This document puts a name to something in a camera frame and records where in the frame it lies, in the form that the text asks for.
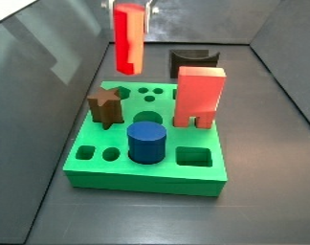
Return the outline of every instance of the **square hole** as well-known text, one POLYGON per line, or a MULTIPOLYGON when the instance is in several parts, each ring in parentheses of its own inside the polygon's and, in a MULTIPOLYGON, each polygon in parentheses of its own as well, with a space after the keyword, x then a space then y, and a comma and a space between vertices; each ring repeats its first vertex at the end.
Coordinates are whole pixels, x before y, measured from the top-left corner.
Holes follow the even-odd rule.
POLYGON ((94 156, 96 146, 84 145, 78 148, 77 159, 80 160, 90 160, 94 156))
POLYGON ((173 89, 173 91, 172 91, 172 98, 176 100, 176 98, 177 98, 177 89, 173 89))
POLYGON ((181 166, 213 167, 212 151, 201 147, 178 147, 176 161, 181 166))

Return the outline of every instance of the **red arch block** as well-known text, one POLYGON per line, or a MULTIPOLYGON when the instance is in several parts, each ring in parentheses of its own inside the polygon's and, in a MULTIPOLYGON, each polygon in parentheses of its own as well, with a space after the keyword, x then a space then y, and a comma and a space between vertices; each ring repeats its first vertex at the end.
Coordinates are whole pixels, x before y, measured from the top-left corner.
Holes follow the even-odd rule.
POLYGON ((117 4, 114 8, 114 33, 117 70, 126 75, 141 74, 145 38, 145 7, 117 4))
POLYGON ((197 127, 210 128, 226 82, 222 68, 181 67, 173 124, 188 127, 197 117, 197 127))

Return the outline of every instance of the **hole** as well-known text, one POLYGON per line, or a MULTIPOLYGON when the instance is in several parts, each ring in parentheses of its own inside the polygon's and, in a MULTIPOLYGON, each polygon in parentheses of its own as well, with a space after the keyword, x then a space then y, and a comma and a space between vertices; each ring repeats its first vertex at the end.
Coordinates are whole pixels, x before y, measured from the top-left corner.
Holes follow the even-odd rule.
POLYGON ((90 160, 94 156, 96 146, 84 145, 78 148, 77 159, 80 160, 90 160))
POLYGON ((197 125, 196 125, 196 117, 190 117, 190 118, 184 118, 180 122, 178 122, 178 125, 180 126, 176 126, 174 125, 174 117, 172 118, 172 125, 174 126, 174 127, 197 127, 197 125))
POLYGON ((162 89, 162 88, 156 88, 156 89, 153 90, 153 92, 154 92, 157 95, 161 95, 161 94, 164 94, 164 89, 162 89))
POLYGON ((176 160, 181 166, 213 167, 212 151, 200 147, 178 147, 176 160))
POLYGON ((132 94, 132 90, 120 86, 120 98, 122 100, 126 100, 128 98, 130 98, 130 94, 132 94))
POLYGON ((173 89, 173 94, 172 94, 172 98, 176 100, 176 97, 177 97, 177 89, 173 89))
POLYGON ((146 96, 146 97, 145 97, 145 100, 146 100, 148 102, 153 102, 153 101, 156 101, 156 97, 154 97, 154 96, 146 96))
POLYGON ((145 121, 162 124, 164 123, 164 118, 162 118, 161 114, 154 112, 154 111, 142 111, 142 112, 140 112, 136 115, 134 123, 145 122, 145 121))
POLYGON ((141 89, 140 89, 140 92, 141 92, 142 94, 146 94, 146 93, 149 92, 149 89, 148 89, 148 88, 141 88, 141 89))
POLYGON ((104 158, 106 161, 113 162, 120 158, 120 149, 110 147, 104 151, 104 158))

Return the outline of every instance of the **green shape sorter board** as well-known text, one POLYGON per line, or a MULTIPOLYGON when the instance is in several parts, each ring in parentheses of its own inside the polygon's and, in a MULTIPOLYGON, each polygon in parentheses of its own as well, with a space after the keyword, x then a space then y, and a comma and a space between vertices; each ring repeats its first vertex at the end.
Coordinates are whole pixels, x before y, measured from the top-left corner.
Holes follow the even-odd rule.
POLYGON ((218 196, 229 180, 217 124, 173 126, 177 84, 105 81, 120 87, 125 123, 109 130, 89 112, 64 170, 74 187, 218 196), (156 165, 129 157, 128 127, 140 121, 168 129, 166 158, 156 165))

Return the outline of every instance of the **blue block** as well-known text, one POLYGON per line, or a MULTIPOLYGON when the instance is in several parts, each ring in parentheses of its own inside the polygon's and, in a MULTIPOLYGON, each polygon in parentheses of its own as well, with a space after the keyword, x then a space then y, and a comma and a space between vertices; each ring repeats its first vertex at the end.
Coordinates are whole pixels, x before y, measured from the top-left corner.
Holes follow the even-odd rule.
POLYGON ((156 122, 136 122, 128 131, 130 158, 145 165, 160 163, 166 157, 168 129, 156 122))

